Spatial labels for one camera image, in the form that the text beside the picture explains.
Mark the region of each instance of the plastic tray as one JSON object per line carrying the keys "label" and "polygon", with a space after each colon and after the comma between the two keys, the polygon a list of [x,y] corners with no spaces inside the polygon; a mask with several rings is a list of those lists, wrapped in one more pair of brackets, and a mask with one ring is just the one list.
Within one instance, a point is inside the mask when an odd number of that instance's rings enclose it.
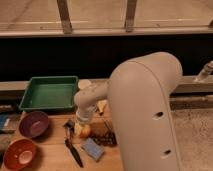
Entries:
{"label": "plastic tray", "polygon": [[77,76],[32,77],[19,108],[25,111],[72,109],[77,84]]}

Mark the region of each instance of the knife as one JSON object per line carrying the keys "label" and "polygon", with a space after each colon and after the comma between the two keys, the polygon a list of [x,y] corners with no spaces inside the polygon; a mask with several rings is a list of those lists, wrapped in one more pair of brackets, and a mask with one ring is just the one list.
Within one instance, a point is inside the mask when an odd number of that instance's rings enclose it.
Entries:
{"label": "knife", "polygon": [[70,150],[72,156],[74,157],[78,165],[83,168],[83,163],[81,161],[80,155],[78,151],[76,150],[76,148],[72,145],[72,143],[68,139],[65,140],[65,145]]}

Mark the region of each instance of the sponge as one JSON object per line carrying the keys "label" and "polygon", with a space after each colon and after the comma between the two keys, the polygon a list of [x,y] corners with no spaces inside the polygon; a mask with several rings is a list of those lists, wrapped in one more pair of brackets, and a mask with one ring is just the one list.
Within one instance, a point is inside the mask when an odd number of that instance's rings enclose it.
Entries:
{"label": "sponge", "polygon": [[81,146],[88,155],[90,155],[96,162],[101,158],[104,150],[101,146],[97,145],[91,138],[88,138]]}

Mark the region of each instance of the red bowl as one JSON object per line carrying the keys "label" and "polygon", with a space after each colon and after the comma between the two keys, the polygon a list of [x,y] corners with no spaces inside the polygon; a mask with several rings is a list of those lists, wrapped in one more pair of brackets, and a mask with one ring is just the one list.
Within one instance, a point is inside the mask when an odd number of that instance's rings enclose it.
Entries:
{"label": "red bowl", "polygon": [[12,143],[4,153],[3,162],[6,168],[13,171],[27,167],[36,154],[36,146],[29,139]]}
{"label": "red bowl", "polygon": [[35,138],[43,134],[49,126],[49,118],[45,112],[28,113],[19,125],[20,133],[27,138]]}

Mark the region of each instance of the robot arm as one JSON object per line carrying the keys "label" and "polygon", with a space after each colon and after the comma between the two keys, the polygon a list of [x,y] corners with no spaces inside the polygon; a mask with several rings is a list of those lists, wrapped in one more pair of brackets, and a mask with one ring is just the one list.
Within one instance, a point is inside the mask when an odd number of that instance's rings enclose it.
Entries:
{"label": "robot arm", "polygon": [[[89,106],[107,96],[124,170],[181,171],[169,106],[181,77],[179,61],[168,53],[128,60],[113,71],[109,83],[76,94],[77,115],[88,118]],[[89,96],[82,98],[87,91]]]}

